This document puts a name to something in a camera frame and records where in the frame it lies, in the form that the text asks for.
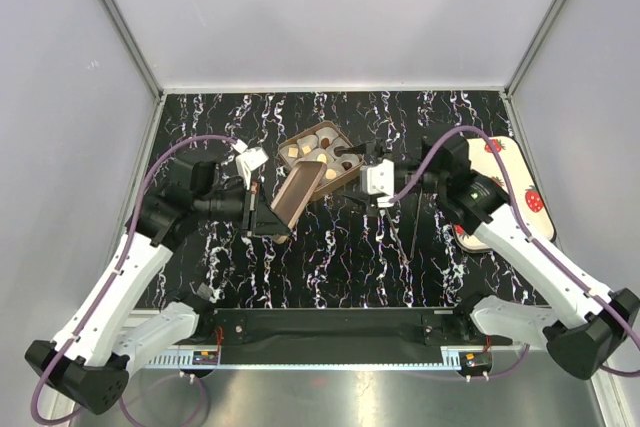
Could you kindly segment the brown tin box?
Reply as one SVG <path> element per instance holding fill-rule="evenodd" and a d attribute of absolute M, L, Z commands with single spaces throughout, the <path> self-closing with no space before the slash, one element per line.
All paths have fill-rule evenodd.
<path fill-rule="evenodd" d="M 358 178 L 364 165 L 363 157 L 360 154 L 340 154 L 353 146 L 336 124 L 323 121 L 285 140 L 277 151 L 287 170 L 292 170 L 300 162 L 316 162 L 325 166 L 310 197 L 311 201 L 317 201 Z"/>

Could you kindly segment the white paper cup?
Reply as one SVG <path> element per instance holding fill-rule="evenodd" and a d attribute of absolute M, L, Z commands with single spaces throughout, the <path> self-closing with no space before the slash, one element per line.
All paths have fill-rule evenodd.
<path fill-rule="evenodd" d="M 315 134 L 309 134 L 300 137 L 296 140 L 296 143 L 300 149 L 308 148 L 314 150 L 318 146 L 319 139 Z"/>

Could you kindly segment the brown tin lid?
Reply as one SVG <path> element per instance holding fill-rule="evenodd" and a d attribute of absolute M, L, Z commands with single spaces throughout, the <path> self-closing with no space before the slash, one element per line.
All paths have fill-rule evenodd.
<path fill-rule="evenodd" d="M 293 167 L 282 188 L 274 198 L 271 209 L 288 224 L 291 230 L 295 227 L 306 208 L 326 169 L 327 165 L 323 162 L 299 161 Z M 272 237 L 272 240 L 282 244 L 288 237 Z"/>

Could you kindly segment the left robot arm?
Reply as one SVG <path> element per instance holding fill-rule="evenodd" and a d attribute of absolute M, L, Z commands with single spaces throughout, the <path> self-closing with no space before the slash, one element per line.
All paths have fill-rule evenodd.
<path fill-rule="evenodd" d="M 201 223 L 233 222 L 250 237 L 289 233 L 252 178 L 267 159 L 263 149 L 251 148 L 236 157 L 237 175 L 219 182 L 215 162 L 176 157 L 164 182 L 137 205 L 115 255 L 78 311 L 52 340 L 35 340 L 27 348 L 25 360 L 40 381 L 100 415 L 170 345 L 208 341 L 216 319 L 195 294 L 182 295 L 128 334 L 121 329 L 152 278 Z"/>

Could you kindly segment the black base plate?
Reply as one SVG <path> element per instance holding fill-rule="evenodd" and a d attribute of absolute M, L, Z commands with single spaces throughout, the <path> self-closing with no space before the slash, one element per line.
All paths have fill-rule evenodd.
<path fill-rule="evenodd" d="M 461 326 L 449 308 L 220 309 L 181 352 L 207 351 L 227 369 L 456 370 L 454 351 L 503 347 Z"/>

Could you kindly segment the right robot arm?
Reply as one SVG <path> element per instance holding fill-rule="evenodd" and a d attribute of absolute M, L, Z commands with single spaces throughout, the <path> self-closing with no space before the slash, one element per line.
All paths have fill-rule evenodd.
<path fill-rule="evenodd" d="M 382 210 L 416 189 L 435 194 L 451 223 L 504 258 L 547 303 L 521 305 L 494 295 L 467 300 L 453 321 L 460 340 L 472 344 L 498 336 L 543 349 L 565 372 L 582 380 L 598 370 L 614 374 L 608 359 L 626 340 L 639 341 L 633 329 L 638 296 L 629 289 L 614 291 L 592 277 L 526 221 L 509 176 L 503 174 L 496 182 L 472 167 L 468 133 L 482 139 L 499 170 L 505 171 L 492 140 L 472 126 L 455 127 L 439 139 L 424 138 L 420 163 L 392 161 L 378 141 L 335 152 L 378 160 L 361 168 L 356 201 Z"/>

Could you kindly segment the silver metal tongs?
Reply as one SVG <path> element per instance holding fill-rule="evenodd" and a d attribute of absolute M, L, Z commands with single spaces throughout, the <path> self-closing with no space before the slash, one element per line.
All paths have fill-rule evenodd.
<path fill-rule="evenodd" d="M 389 224 L 391 237 L 405 263 L 410 263 L 415 256 L 422 208 L 421 198 L 410 200 L 409 206 L 411 207 L 409 212 L 406 212 L 402 206 L 382 210 L 384 218 Z"/>

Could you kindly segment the strawberry pattern tray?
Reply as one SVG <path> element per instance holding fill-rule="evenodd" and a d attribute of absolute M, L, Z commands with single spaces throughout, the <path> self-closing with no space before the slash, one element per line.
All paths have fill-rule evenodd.
<path fill-rule="evenodd" d="M 494 146 L 506 167 L 521 215 L 547 240 L 553 241 L 556 237 L 555 227 L 521 148 L 510 137 L 497 136 L 491 137 L 490 140 L 491 144 L 487 144 L 482 138 L 468 140 L 471 167 L 507 191 L 504 175 L 491 151 L 491 146 Z"/>

